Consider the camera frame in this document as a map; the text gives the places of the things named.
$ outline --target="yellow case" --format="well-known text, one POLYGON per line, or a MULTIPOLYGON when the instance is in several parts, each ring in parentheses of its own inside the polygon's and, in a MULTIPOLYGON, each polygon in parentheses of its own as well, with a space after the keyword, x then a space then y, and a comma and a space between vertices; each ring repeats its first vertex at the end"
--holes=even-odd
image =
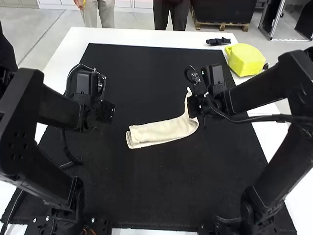
POLYGON ((266 62, 257 48, 244 43, 225 47, 225 52, 229 67, 240 77, 259 74, 266 62))

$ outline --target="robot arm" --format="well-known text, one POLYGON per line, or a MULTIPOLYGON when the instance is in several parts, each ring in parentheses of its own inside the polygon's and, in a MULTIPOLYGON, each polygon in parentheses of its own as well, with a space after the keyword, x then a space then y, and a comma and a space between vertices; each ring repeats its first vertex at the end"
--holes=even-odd
POLYGON ((217 219, 216 234, 254 235, 273 229, 274 216, 288 193, 313 167, 313 47, 281 55, 278 63, 245 83, 227 89, 222 68, 210 66, 192 72, 195 94, 188 100, 190 117, 211 115, 234 123, 291 122, 278 151, 255 183, 241 197, 242 219, 217 219), (236 114, 287 98, 292 115, 236 114))
POLYGON ((95 120, 111 122, 115 108, 102 99, 105 78, 81 67, 68 84, 72 99, 44 85, 38 70, 0 68, 0 180, 43 199, 52 208, 51 218, 73 225, 84 207, 83 182, 52 163, 34 137, 37 122, 80 132, 95 120))

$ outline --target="rubber mat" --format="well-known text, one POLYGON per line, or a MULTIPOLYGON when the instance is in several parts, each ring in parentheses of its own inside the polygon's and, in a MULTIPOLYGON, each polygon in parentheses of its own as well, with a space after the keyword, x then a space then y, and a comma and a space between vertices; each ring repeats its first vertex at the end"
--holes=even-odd
MULTIPOLYGON (((85 161, 67 170, 85 183, 85 212, 103 214, 120 228, 185 231, 212 223, 215 215, 240 216, 242 192, 267 164, 251 124, 207 118, 203 128, 200 118, 199 129, 181 140, 130 150, 125 139, 130 125, 183 113, 187 65, 222 64, 227 86, 234 86, 222 51, 89 44, 81 62, 107 76, 105 99, 116 104, 111 125, 66 133, 72 154, 85 161)), ((57 128, 48 127, 39 146, 55 164, 67 162, 57 128)), ((40 199, 27 195, 11 222, 28 223, 46 212, 40 199)), ((294 231, 285 208, 276 222, 294 231)))

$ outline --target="folded towel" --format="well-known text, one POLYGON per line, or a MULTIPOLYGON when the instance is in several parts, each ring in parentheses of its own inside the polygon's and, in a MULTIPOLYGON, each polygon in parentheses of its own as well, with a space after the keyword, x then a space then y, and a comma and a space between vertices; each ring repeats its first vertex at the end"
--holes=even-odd
POLYGON ((129 148, 142 148, 160 143, 175 141, 193 134, 199 122, 197 118, 190 118, 188 114, 187 98, 192 95, 187 88, 185 98, 185 112, 180 117, 152 122, 139 126, 130 126, 126 132, 126 142, 129 148))

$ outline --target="person's leg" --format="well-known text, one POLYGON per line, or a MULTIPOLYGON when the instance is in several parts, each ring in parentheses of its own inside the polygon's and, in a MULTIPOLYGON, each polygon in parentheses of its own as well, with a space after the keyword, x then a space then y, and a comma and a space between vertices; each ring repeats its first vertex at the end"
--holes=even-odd
POLYGON ((167 0, 153 0, 155 30, 166 30, 170 5, 167 0))
POLYGON ((99 15, 103 28, 114 28, 115 0, 98 0, 99 15))
POLYGON ((0 65, 9 69, 11 72, 16 72, 18 66, 16 64, 15 53, 12 45, 6 39, 2 32, 0 22, 0 65))
POLYGON ((83 10, 80 11, 85 23, 85 27, 97 27, 97 12, 98 1, 86 0, 86 5, 83 10))
POLYGON ((185 31, 189 12, 189 0, 182 0, 171 7, 173 30, 185 31))

